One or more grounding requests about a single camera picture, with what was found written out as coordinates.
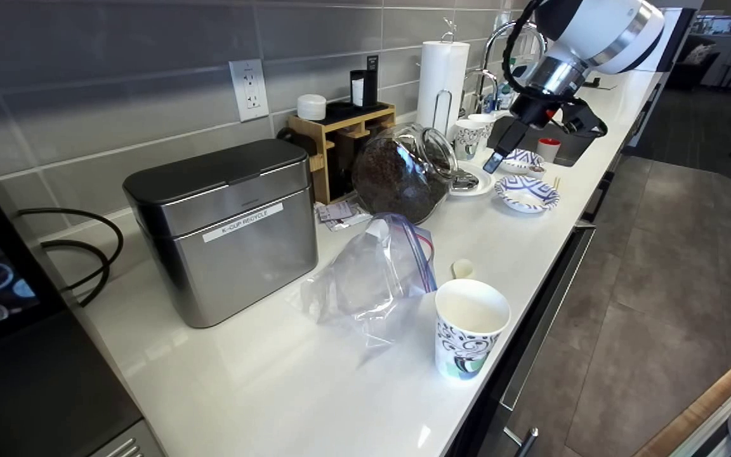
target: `electrical outlet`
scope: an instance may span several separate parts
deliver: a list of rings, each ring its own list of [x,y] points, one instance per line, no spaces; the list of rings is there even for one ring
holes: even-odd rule
[[[269,115],[260,62],[228,62],[240,119]]]

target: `black cable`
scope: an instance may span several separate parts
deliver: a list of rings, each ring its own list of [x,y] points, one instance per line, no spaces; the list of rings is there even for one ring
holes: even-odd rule
[[[80,251],[88,251],[90,256],[96,256],[102,261],[102,268],[96,269],[99,272],[99,280],[96,286],[88,289],[87,298],[80,298],[80,308],[87,308],[109,282],[109,260],[102,249],[90,246],[90,244],[84,244],[84,241],[73,241],[73,239],[56,239],[56,241],[42,241],[40,249],[45,251],[54,251],[54,249],[80,249]]]
[[[513,52],[514,52],[517,37],[519,37],[523,25],[533,19],[533,14],[535,14],[544,2],[545,2],[545,0],[530,0],[530,2],[524,2],[523,14],[517,15],[517,20],[514,20],[514,25],[513,25],[513,32],[511,32],[511,37],[508,37],[508,46],[504,46],[504,52],[503,52],[499,72],[503,72],[503,76],[508,80],[508,84],[511,84],[517,94],[524,94],[524,96],[530,96],[530,100],[560,103],[560,105],[563,105],[563,103],[574,103],[574,94],[568,94],[568,96],[555,96],[555,94],[540,94],[540,91],[535,91],[535,89],[527,89],[527,87],[523,87],[523,84],[514,80],[514,75],[513,75]]]
[[[109,218],[99,217],[99,214],[88,214],[88,211],[79,211],[79,208],[23,208],[17,211],[17,217],[51,217],[51,214],[68,214],[68,217],[80,217],[80,218],[93,218],[104,227],[109,227],[113,231],[113,251],[111,256],[107,256],[102,249],[90,246],[90,244],[84,244],[84,241],[73,241],[73,239],[56,239],[56,241],[42,241],[40,249],[45,251],[54,251],[54,249],[84,249],[88,255],[93,255],[102,268],[93,269],[90,275],[75,280],[73,286],[65,286],[63,289],[75,289],[90,280],[99,278],[99,282],[93,286],[93,289],[80,301],[80,308],[87,308],[109,282],[109,275],[111,275],[111,265],[117,261],[117,256],[121,255],[125,249],[125,236],[118,231],[117,225],[111,225]]]

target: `gray tile backsplash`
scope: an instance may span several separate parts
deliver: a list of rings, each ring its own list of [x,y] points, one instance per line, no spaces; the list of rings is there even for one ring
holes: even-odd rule
[[[348,100],[367,53],[381,103],[408,115],[420,41],[466,41],[475,82],[494,15],[517,2],[0,0],[0,180],[17,207],[118,211],[135,170],[271,138],[300,94]],[[238,122],[225,70],[238,58],[264,62],[264,119]]]

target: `paper towel roll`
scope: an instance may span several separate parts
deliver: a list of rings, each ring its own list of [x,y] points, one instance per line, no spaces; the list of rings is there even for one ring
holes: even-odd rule
[[[470,44],[423,41],[417,122],[442,134],[460,118]]]

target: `plate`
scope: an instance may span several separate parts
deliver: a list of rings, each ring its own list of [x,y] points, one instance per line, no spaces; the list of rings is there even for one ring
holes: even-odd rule
[[[544,214],[559,202],[559,194],[537,179],[511,175],[497,180],[499,202],[517,214]]]
[[[544,157],[537,152],[530,152],[530,150],[513,150],[499,162],[499,170],[513,173],[513,175],[544,173]]]
[[[476,179],[476,186],[475,186],[475,189],[450,189],[450,197],[484,197],[484,194],[493,192],[494,179],[486,175],[479,165],[461,165],[461,162],[456,162],[456,167],[461,167],[465,173],[475,175],[475,179]]]

